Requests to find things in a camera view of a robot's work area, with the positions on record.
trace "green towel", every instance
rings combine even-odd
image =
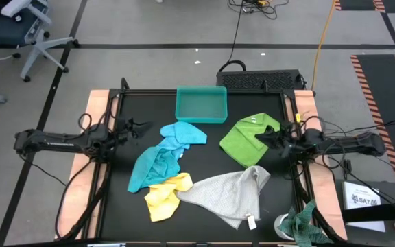
[[[273,127],[274,131],[280,130],[280,123],[266,113],[241,119],[220,141],[220,147],[245,168],[255,165],[267,150],[255,134],[263,134],[267,126]]]

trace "yellow towel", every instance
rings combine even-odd
[[[149,207],[150,220],[157,222],[170,218],[179,206],[175,190],[188,191],[192,186],[188,173],[181,173],[159,185],[150,185],[150,192],[144,197]]]

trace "gray towel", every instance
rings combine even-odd
[[[208,209],[238,229],[246,214],[260,220],[259,194],[270,174],[254,165],[244,172],[231,172],[199,181],[176,195],[184,202]]]

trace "office chair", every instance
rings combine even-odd
[[[33,46],[21,72],[24,82],[31,80],[27,73],[40,54],[50,59],[64,73],[69,72],[67,67],[61,65],[47,52],[47,49],[66,44],[69,41],[73,41],[74,45],[78,45],[78,42],[73,37],[45,40],[45,38],[49,38],[50,33],[46,32],[44,28],[52,24],[51,19],[47,16],[48,10],[48,0],[11,0],[1,10],[0,44]],[[22,21],[16,22],[12,19],[16,15],[20,15]]]

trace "blue towel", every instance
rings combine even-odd
[[[206,134],[185,122],[164,126],[164,137],[156,147],[150,147],[136,160],[130,177],[128,191],[136,193],[140,188],[160,184],[177,176],[180,171],[178,159],[190,144],[206,144]]]

